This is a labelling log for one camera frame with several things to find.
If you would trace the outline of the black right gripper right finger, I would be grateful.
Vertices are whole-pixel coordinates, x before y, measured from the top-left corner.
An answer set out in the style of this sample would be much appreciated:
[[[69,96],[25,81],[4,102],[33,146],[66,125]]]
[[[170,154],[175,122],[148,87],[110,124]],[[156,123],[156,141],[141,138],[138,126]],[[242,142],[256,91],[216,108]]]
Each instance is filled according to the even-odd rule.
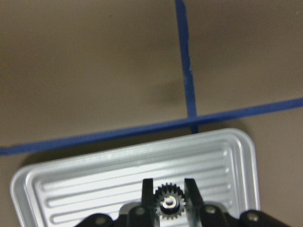
[[[286,223],[259,210],[232,217],[220,206],[205,203],[193,178],[184,180],[186,212],[191,227],[286,227]]]

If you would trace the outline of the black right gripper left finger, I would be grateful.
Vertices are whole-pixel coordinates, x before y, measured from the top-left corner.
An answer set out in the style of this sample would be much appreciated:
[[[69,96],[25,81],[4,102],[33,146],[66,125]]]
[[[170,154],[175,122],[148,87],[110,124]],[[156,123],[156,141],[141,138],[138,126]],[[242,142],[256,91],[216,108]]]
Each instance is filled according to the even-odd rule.
[[[81,227],[154,227],[156,214],[153,194],[153,179],[147,178],[142,183],[140,202],[125,204],[113,220],[108,214],[92,214],[80,222]]]

